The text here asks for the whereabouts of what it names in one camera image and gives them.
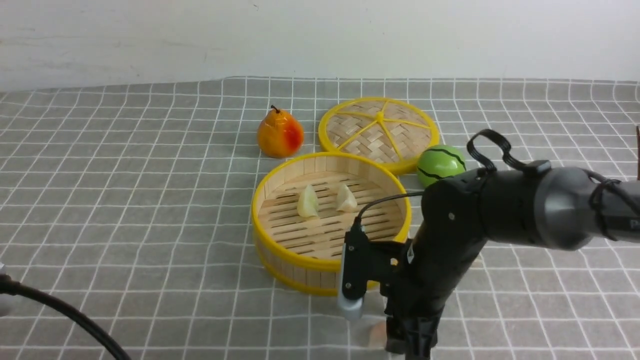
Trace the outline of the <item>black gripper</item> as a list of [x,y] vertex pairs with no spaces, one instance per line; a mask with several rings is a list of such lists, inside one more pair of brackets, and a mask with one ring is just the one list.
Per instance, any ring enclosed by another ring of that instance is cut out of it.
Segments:
[[387,352],[431,358],[446,302],[486,242],[477,223],[423,221],[384,286]]

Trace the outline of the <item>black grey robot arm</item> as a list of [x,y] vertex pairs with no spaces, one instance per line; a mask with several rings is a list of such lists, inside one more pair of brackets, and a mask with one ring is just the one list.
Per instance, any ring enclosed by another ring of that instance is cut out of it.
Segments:
[[488,241],[575,251],[591,239],[639,242],[639,182],[606,178],[550,161],[522,162],[492,129],[485,137],[502,151],[498,170],[474,146],[480,167],[442,178],[422,194],[422,223],[407,240],[384,285],[384,348],[407,360],[429,360],[446,301]]

